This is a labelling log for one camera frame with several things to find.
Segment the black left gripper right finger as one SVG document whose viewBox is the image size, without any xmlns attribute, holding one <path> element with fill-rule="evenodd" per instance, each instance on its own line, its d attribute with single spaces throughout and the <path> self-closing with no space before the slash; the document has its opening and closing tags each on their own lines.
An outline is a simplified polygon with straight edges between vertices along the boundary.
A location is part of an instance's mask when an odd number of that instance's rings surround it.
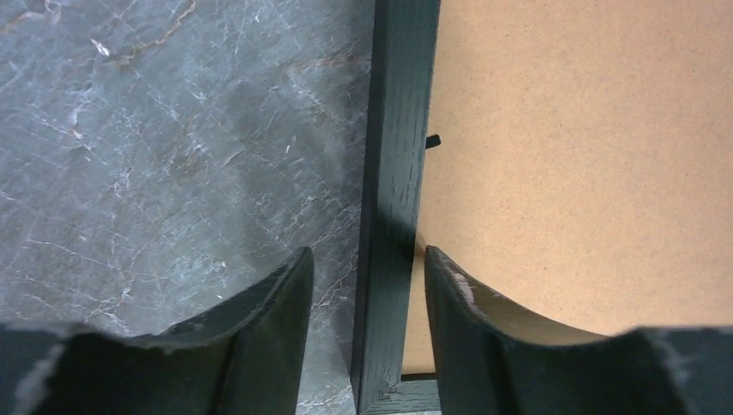
<svg viewBox="0 0 733 415">
<path fill-rule="evenodd" d="M 599 335 L 486 286 L 442 250 L 424 254 L 445 414 L 729 414 L 731 327 Z"/>
</svg>

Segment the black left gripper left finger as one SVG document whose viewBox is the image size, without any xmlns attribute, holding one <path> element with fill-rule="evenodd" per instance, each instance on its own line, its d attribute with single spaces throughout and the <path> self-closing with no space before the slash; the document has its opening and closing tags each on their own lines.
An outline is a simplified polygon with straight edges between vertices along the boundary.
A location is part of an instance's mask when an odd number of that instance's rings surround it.
<svg viewBox="0 0 733 415">
<path fill-rule="evenodd" d="M 291 414 L 314 258 L 296 249 L 256 284 L 158 335 L 3 322 L 4 414 Z"/>
</svg>

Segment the black picture frame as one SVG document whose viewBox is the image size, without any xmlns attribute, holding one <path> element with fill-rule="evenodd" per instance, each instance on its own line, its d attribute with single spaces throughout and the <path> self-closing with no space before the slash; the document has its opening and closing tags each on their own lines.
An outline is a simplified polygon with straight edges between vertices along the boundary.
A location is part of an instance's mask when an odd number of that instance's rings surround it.
<svg viewBox="0 0 733 415">
<path fill-rule="evenodd" d="M 441 411 L 424 254 L 577 329 L 732 329 L 729 1 L 375 4 L 351 382 Z"/>
</svg>

